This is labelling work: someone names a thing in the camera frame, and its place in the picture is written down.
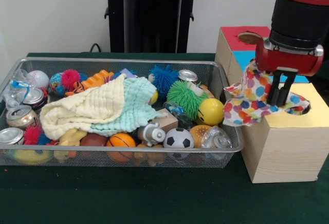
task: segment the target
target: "light blue towel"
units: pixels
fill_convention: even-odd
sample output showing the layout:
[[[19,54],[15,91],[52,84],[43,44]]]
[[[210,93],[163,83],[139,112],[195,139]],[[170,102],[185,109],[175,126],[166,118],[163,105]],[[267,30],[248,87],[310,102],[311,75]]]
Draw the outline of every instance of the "light blue towel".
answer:
[[[110,137],[120,132],[132,132],[146,126],[149,120],[163,117],[148,105],[156,88],[146,78],[125,79],[124,107],[121,115],[107,124],[93,124],[90,133]]]

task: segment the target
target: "polka dot cloth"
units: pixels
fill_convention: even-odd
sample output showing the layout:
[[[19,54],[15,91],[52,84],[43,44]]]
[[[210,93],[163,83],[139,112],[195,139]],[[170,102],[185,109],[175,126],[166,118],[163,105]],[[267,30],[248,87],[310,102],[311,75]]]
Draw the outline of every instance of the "polka dot cloth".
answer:
[[[231,93],[232,99],[224,106],[224,124],[230,126],[251,126],[260,122],[265,115],[286,111],[293,115],[302,115],[309,106],[303,97],[289,93],[286,105],[270,106],[266,103],[271,89],[272,78],[259,71],[255,61],[252,61],[242,76],[242,82],[233,84],[224,90]]]

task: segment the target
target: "baseball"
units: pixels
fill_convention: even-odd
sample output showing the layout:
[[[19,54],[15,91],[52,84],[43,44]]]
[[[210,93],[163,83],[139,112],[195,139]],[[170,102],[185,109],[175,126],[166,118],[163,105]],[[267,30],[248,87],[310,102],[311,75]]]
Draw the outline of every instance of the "baseball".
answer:
[[[35,83],[36,88],[48,89],[49,77],[43,71],[35,70],[29,73]]]

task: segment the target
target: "yellow towel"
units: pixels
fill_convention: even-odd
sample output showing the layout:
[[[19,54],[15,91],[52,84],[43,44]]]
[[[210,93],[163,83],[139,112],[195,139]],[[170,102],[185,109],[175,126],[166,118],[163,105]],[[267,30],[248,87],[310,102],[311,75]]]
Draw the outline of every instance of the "yellow towel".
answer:
[[[57,140],[70,129],[88,131],[92,123],[105,124],[118,118],[124,106],[124,78],[122,74],[100,87],[45,105],[40,121],[46,136]]]

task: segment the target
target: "black cable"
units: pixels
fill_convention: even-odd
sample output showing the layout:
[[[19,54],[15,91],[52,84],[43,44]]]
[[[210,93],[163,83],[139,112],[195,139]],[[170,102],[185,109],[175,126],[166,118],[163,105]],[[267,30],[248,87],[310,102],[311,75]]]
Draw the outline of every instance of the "black cable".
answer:
[[[90,48],[89,52],[92,52],[95,47],[97,47],[98,52],[100,52],[100,53],[102,52],[101,47],[97,43],[94,43],[92,45],[92,47]]]

